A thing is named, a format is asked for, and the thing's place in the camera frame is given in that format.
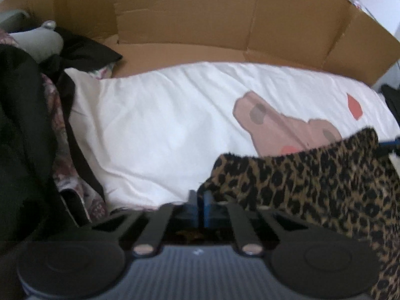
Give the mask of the leopard print garment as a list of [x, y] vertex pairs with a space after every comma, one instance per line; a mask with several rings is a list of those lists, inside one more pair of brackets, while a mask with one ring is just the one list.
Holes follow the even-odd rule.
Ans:
[[312, 150], [283, 156], [221, 154], [199, 191], [247, 211], [277, 209], [359, 241], [377, 252], [374, 299], [399, 298], [399, 176], [378, 156], [366, 127]]

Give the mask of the folded black garment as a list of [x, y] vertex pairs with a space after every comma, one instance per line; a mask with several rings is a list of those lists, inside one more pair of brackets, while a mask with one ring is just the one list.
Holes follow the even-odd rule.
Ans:
[[399, 88], [395, 89], [387, 84], [381, 86], [381, 92], [384, 96], [385, 102], [389, 107], [391, 113], [396, 121], [400, 122], [400, 91]]

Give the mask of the cream bear print bedsheet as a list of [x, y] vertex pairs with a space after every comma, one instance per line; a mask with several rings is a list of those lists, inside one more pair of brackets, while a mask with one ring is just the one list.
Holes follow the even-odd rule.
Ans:
[[399, 135], [383, 96], [334, 74], [226, 62], [125, 78], [66, 74], [69, 122], [110, 211], [186, 201], [224, 153], [297, 153], [364, 127], [382, 141]]

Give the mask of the floral patterned garment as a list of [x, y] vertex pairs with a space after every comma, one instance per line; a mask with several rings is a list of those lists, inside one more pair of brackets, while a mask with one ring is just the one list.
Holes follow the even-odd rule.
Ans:
[[109, 216], [105, 192], [75, 139], [70, 115], [75, 84], [53, 55], [39, 64], [51, 127], [57, 141], [53, 180], [72, 218], [80, 226]]

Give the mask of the black garment in pile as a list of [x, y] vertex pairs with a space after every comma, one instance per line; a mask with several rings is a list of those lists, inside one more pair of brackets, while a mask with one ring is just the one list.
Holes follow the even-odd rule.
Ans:
[[[121, 56], [110, 48], [57, 29], [60, 62], [103, 79]], [[39, 230], [79, 226], [53, 178], [57, 141], [37, 63], [8, 32], [1, 33], [1, 252]]]

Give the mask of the brown cardboard sheet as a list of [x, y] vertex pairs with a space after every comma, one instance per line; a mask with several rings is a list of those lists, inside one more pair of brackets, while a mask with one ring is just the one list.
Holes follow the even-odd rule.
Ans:
[[245, 52], [373, 85], [399, 60], [399, 41], [348, 0], [4, 0], [122, 44], [189, 44]]

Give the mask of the grey plush pillow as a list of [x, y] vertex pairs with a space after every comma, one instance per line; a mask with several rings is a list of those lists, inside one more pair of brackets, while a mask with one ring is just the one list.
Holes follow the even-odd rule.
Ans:
[[37, 63], [41, 63], [53, 55], [60, 55], [62, 51], [64, 40], [55, 29], [56, 22], [47, 20], [38, 28], [13, 32], [10, 36]]

